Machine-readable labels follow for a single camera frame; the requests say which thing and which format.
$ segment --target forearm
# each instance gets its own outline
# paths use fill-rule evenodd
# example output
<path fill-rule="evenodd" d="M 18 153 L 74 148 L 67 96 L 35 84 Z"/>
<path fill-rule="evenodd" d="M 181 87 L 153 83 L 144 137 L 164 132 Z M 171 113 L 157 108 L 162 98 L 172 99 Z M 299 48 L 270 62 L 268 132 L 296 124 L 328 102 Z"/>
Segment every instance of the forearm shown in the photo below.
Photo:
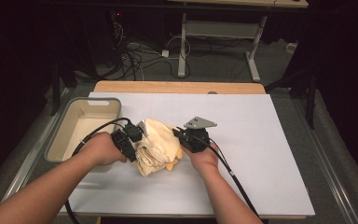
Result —
<path fill-rule="evenodd" d="M 81 153 L 58 165 L 0 204 L 0 223 L 50 223 L 94 167 Z"/>
<path fill-rule="evenodd" d="M 218 223 L 261 223 L 255 213 L 219 174 L 217 168 L 204 173 L 202 179 Z"/>

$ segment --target plastic bin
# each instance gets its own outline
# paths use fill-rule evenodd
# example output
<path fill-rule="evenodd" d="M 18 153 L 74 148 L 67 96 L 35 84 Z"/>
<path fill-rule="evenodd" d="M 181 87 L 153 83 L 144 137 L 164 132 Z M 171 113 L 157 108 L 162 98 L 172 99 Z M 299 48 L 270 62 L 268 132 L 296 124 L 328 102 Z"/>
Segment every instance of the plastic bin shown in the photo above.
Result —
<path fill-rule="evenodd" d="M 45 150 L 50 162 L 63 162 L 71 158 L 75 148 L 89 133 L 108 121 L 119 118 L 121 103 L 116 98 L 75 98 L 65 108 L 58 128 L 55 129 Z M 113 132 L 117 125 L 108 125 L 99 132 Z M 105 172 L 111 166 L 96 167 L 93 172 Z"/>

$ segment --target person's left hand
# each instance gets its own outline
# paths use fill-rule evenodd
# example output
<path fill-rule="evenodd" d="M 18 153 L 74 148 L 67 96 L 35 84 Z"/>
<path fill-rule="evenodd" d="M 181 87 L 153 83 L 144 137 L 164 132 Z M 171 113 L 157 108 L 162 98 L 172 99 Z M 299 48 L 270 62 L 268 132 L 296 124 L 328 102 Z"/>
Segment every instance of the person's left hand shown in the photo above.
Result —
<path fill-rule="evenodd" d="M 110 165 L 116 161 L 126 162 L 127 158 L 115 146 L 109 133 L 96 133 L 80 149 L 79 154 L 95 162 L 95 165 Z"/>

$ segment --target white paper sheet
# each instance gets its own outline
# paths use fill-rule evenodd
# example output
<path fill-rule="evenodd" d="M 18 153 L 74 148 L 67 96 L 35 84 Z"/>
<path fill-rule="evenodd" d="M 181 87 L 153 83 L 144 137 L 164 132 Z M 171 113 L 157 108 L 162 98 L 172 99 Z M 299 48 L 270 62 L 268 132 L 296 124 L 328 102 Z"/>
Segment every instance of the white paper sheet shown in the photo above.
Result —
<path fill-rule="evenodd" d="M 154 118 L 183 125 L 198 116 L 217 123 L 207 129 L 261 216 L 313 216 L 314 210 L 273 103 L 267 94 L 171 94 L 92 92 L 116 97 L 122 117 Z M 241 196 L 226 168 L 221 174 Z M 80 213 L 212 215 L 205 187 L 187 155 L 173 168 L 140 175 L 127 162 L 107 173 L 88 174 L 70 197 Z"/>

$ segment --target crumpled cloth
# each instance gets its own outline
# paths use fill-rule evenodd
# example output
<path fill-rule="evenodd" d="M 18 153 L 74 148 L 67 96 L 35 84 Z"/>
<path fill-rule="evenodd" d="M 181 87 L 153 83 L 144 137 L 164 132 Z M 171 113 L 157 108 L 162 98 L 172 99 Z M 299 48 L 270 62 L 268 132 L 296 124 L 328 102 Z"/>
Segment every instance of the crumpled cloth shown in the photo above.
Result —
<path fill-rule="evenodd" d="M 164 168 L 171 171 L 182 159 L 183 152 L 179 139 L 173 135 L 176 127 L 156 119 L 146 119 L 147 137 L 135 143 L 137 167 L 143 176 Z"/>

